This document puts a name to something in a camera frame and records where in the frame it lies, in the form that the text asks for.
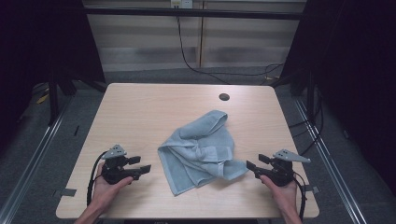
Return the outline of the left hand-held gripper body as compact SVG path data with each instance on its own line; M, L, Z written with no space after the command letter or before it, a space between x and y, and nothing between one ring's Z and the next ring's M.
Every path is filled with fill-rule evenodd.
M120 145L115 145L101 157L105 161L101 176L108 184L117 184L123 178L131 176L131 172L125 170L124 166L131 165L134 159L127 158L126 154L127 152Z

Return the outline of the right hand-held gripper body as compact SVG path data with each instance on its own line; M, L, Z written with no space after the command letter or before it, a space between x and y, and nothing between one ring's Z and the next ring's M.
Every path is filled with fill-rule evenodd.
M281 149L271 158L271 170L263 169L263 175L269 177L277 186L284 187L294 178L292 163L294 161L301 163L310 163L311 160L293 153L287 149Z

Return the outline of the person's left hand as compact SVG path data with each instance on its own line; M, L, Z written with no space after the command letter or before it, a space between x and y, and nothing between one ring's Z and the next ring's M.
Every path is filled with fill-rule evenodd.
M123 178L117 184L108 184L101 176L103 165L104 164L102 162L98 165L97 177L94 181L92 202L90 203L90 207L98 217L112 204L120 190L134 181L132 177L128 176Z

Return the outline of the person's right hand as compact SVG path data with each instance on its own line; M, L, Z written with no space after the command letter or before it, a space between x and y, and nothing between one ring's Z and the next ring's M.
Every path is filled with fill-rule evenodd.
M294 182L290 182L284 187L279 187L266 175L261 175L260 180L271 190L273 199L283 217L298 216L296 207L297 186Z

